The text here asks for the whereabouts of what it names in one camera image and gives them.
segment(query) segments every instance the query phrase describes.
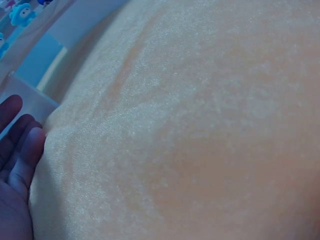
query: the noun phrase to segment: beige fabric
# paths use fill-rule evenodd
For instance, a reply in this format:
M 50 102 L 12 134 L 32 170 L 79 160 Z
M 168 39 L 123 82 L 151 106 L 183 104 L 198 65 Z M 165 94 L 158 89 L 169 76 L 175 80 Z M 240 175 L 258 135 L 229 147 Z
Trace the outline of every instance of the beige fabric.
M 317 239 L 319 11 L 127 4 L 46 123 L 36 239 Z

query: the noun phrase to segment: hand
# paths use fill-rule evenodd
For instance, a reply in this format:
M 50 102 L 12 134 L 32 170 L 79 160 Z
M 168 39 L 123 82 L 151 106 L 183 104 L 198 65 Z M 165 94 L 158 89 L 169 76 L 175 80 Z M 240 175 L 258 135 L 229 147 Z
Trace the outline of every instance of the hand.
M 11 96 L 0 105 L 0 132 L 23 105 Z M 43 154 L 45 133 L 41 124 L 23 115 L 0 140 L 0 239 L 32 240 L 33 225 L 28 208 L 29 189 Z

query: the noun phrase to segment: finger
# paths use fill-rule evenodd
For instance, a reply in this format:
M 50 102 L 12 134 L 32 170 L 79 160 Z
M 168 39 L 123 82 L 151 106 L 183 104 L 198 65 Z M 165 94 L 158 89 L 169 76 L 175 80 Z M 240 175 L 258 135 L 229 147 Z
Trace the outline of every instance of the finger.
M 0 140 L 0 170 L 8 162 L 26 127 L 35 119 L 31 115 L 21 116 L 10 128 L 7 135 Z
M 17 116 L 22 105 L 22 98 L 18 95 L 8 97 L 0 104 L 0 132 Z
M 9 174 L 7 183 L 27 202 L 36 166 L 43 154 L 45 133 L 33 128 L 23 144 L 19 158 Z
M 31 121 L 28 126 L 25 128 L 23 134 L 21 135 L 21 137 L 18 140 L 18 143 L 16 144 L 13 153 L 11 154 L 11 157 L 9 159 L 9 161 L 7 161 L 7 163 L 4 165 L 4 167 L 2 168 L 2 170 L 0 171 L 0 180 L 6 181 L 11 170 L 14 168 L 17 159 L 19 158 L 20 152 L 23 148 L 23 145 L 25 143 L 25 140 L 29 134 L 29 132 L 33 129 L 33 128 L 42 128 L 42 125 L 33 120 Z

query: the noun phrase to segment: white surface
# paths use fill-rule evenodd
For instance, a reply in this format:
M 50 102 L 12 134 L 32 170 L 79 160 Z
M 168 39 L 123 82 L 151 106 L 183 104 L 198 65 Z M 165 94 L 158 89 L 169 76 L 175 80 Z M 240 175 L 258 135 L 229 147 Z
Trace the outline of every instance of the white surface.
M 23 107 L 18 116 L 0 134 L 0 138 L 7 133 L 12 124 L 22 115 L 31 114 L 38 122 L 44 123 L 47 117 L 58 107 L 58 104 L 45 96 L 34 87 L 21 81 L 14 74 L 8 77 L 3 94 L 0 96 L 0 103 L 11 95 L 19 95 L 23 99 Z
M 87 31 L 127 0 L 77 0 L 49 33 L 66 48 L 71 48 Z

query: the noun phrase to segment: cartoon print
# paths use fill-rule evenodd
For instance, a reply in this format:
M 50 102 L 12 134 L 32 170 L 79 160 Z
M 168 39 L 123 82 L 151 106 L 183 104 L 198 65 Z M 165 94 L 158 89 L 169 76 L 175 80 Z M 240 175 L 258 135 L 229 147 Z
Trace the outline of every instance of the cartoon print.
M 44 7 L 48 6 L 53 0 L 38 0 L 38 3 Z
M 6 42 L 4 34 L 0 32 L 0 58 L 4 55 L 5 51 L 9 48 L 9 43 Z
M 13 26 L 26 27 L 36 17 L 36 13 L 31 10 L 29 3 L 24 3 L 15 6 L 9 17 Z
M 9 12 L 20 0 L 1 0 L 0 8 L 4 11 Z

